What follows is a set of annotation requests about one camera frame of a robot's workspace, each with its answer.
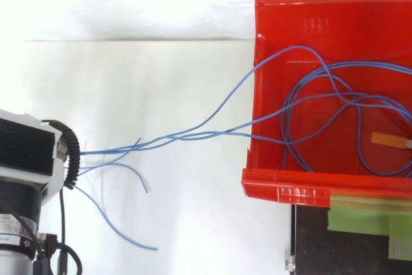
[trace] black spiral cord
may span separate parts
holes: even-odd
[[[69,154],[69,168],[67,171],[67,176],[64,181],[64,186],[72,190],[73,186],[76,185],[77,177],[79,176],[80,169],[80,144],[76,137],[76,134],[68,126],[59,122],[58,120],[43,120],[43,122],[48,122],[49,125],[62,133],[62,138],[67,143],[68,154]]]
[[[43,120],[42,122],[49,123],[49,126],[59,130],[62,133],[62,138],[65,140],[68,148],[69,167],[64,180],[64,186],[70,190],[76,185],[77,177],[80,169],[80,144],[76,134],[68,126],[58,120]],[[66,220],[64,212],[63,188],[60,190],[60,205],[62,216],[62,242],[59,243],[59,275],[67,274],[68,271],[68,254],[75,260],[77,265],[77,274],[82,274],[82,263],[76,252],[66,245]]]

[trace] red plastic bin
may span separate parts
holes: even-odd
[[[412,68],[412,0],[256,0],[255,64],[291,45],[317,50],[326,63],[384,61]],[[280,109],[297,81],[319,68],[308,51],[292,50],[255,72],[253,119]],[[392,97],[412,110],[412,77],[377,68],[333,71],[355,91]],[[301,96],[332,92],[328,79],[317,79]],[[293,138],[317,131],[342,102],[336,97],[308,100],[294,107]],[[372,132],[412,138],[412,128],[397,114],[363,108],[361,145],[376,170],[406,165],[412,151],[372,144]],[[281,140],[279,117],[254,124],[252,134]],[[306,172],[290,155],[281,170],[284,146],[252,139],[243,170],[247,196],[265,200],[329,207],[331,194],[412,200],[406,171],[394,177],[374,176],[356,148],[357,110],[346,109],[324,132],[297,145],[316,172]]]

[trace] green tape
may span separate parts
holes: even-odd
[[[412,216],[389,216],[389,258],[412,261]]]
[[[412,202],[333,196],[328,230],[389,236],[389,258],[412,261]]]
[[[385,212],[364,209],[331,209],[328,230],[389,235],[389,220]]]

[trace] coiled black cable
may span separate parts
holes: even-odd
[[[62,132],[62,138],[66,141],[69,154],[69,168],[67,171],[64,186],[68,189],[73,189],[76,185],[77,177],[79,176],[80,168],[80,145],[76,134],[68,126],[58,120],[43,120],[49,125]]]

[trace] metal screw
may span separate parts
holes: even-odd
[[[295,272],[295,256],[289,256],[285,263],[288,272]]]

